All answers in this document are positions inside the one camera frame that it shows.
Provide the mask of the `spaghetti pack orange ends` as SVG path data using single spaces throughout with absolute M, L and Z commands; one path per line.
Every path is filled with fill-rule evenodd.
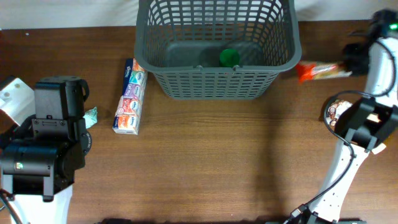
M 331 78 L 349 77 L 353 73 L 348 71 L 342 63 L 299 61 L 295 66 L 300 83 L 310 80 L 325 80 Z

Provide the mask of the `green lid spice jar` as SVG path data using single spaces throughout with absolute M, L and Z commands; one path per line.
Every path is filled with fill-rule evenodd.
M 221 67 L 233 68 L 239 65 L 240 56 L 235 49 L 224 49 L 219 56 L 219 63 Z

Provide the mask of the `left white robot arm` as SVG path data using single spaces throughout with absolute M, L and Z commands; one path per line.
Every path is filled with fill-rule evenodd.
M 84 103 L 90 90 L 74 76 L 1 83 L 1 111 L 14 125 L 1 134 L 1 202 L 13 223 L 66 223 L 75 171 L 91 149 Z

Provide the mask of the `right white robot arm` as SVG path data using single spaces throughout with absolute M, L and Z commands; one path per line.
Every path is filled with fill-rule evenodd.
M 361 164 L 397 129 L 397 11 L 375 12 L 369 29 L 352 35 L 364 41 L 344 48 L 343 63 L 354 76 L 367 76 L 366 87 L 329 128 L 338 141 L 319 193 L 297 207 L 287 223 L 338 223 Z

